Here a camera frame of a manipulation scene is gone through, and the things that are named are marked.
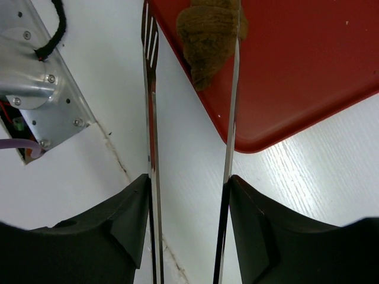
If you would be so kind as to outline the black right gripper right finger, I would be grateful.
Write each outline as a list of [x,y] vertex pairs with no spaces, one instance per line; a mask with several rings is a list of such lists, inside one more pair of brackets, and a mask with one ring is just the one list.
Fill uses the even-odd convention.
[[338,227],[230,180],[232,216],[243,283],[378,283],[378,218]]

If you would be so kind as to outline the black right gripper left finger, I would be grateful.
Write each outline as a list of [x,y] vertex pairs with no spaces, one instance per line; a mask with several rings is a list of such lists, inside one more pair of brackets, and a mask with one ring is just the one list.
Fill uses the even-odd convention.
[[54,227],[1,223],[1,283],[133,283],[142,262],[149,178]]

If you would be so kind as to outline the stainless steel tongs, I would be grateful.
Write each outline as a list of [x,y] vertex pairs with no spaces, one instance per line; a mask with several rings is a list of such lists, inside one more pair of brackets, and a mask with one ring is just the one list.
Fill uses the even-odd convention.
[[[221,195],[219,229],[217,235],[216,258],[214,262],[214,283],[223,282],[224,252],[227,233],[227,219],[229,215],[230,178],[232,176],[233,155],[236,139],[236,110],[239,93],[240,71],[240,27],[241,27],[242,2],[237,1],[237,24],[235,39],[235,54],[233,66],[233,80],[230,101],[229,126],[227,135],[226,157],[224,164],[223,189]],[[158,122],[156,112],[156,66],[158,62],[159,33],[158,24],[153,15],[149,2],[143,2],[141,21],[141,41],[143,47],[143,73],[146,99],[146,124],[149,178],[150,178],[150,232],[153,259],[153,282],[163,283],[163,237],[162,215],[160,198],[160,174],[159,174],[159,147],[158,147]]]

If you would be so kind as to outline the brown chocolate croissant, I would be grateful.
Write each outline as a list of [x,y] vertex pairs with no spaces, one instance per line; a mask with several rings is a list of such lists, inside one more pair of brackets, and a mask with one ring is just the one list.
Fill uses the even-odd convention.
[[176,32],[192,84],[203,91],[234,54],[236,39],[247,38],[248,20],[239,1],[191,1],[177,16]]

